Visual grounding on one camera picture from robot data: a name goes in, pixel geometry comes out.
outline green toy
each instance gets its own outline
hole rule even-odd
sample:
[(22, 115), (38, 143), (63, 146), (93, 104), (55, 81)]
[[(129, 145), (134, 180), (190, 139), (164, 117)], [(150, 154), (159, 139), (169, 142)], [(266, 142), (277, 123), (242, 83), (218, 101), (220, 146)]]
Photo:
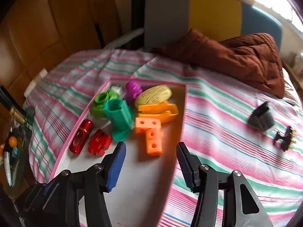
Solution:
[(119, 97), (119, 95), (117, 94), (117, 92), (113, 91), (112, 89), (109, 89), (108, 91), (98, 94), (90, 108), (91, 115), (97, 119), (105, 118), (106, 115), (103, 111), (104, 103), (106, 101), (110, 101), (110, 100), (116, 99), (118, 97)]
[(112, 122), (112, 138), (115, 142), (124, 141), (134, 124), (134, 115), (125, 100), (112, 99), (104, 103), (103, 111)]

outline bed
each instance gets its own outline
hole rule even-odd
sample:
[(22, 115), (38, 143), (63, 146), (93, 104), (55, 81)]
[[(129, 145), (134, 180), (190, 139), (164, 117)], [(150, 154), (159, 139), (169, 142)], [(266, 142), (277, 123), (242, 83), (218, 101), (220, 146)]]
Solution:
[[(216, 22), (216, 30), (211, 21)], [(278, 46), (281, 43), (281, 25), (274, 18), (236, 0), (146, 0), (146, 47), (176, 40), (193, 26), (216, 40), (268, 32)], [(182, 127), (189, 151), (217, 171), (240, 169), (274, 226), (289, 222), (303, 200), (303, 112), (299, 100), (291, 94), (278, 99), (230, 76), (143, 51), (78, 52), (53, 69), (31, 92), (25, 102), (25, 106), (35, 108), (29, 157), (39, 182), (50, 180), (69, 132), (108, 77), (189, 84)], [(247, 119), (265, 101), (276, 124), (274, 129), (260, 133), (247, 125)], [(297, 144), (293, 150), (282, 152), (273, 138), (276, 131), (284, 133), (288, 125), (297, 131)], [(219, 191), (216, 226), (222, 222), (222, 197)], [(190, 226), (197, 198), (186, 187), (176, 163), (158, 226)]]

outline red puzzle piece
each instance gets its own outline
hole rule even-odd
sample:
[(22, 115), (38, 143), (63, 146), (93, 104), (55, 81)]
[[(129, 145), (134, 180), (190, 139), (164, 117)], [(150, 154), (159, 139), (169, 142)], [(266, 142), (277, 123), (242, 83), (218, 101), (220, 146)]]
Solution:
[(92, 155), (99, 154), (103, 156), (105, 154), (104, 150), (109, 148), (111, 142), (111, 136), (103, 130), (98, 129), (88, 143), (88, 151)]

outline red bottle cap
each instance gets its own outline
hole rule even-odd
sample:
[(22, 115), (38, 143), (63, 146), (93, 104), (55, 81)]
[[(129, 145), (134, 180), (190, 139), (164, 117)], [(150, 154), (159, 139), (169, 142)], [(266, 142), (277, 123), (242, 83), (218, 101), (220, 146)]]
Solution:
[(94, 128), (94, 123), (90, 120), (83, 120), (79, 128), (82, 128), (90, 133)]

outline purple toy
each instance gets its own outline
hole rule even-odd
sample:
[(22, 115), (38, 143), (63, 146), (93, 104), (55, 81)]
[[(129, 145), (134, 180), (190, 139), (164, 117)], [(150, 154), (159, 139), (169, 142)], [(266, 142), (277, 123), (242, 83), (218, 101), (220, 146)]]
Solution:
[(143, 92), (141, 86), (136, 81), (129, 81), (125, 85), (126, 95), (124, 99), (130, 107), (134, 105), (134, 100)]

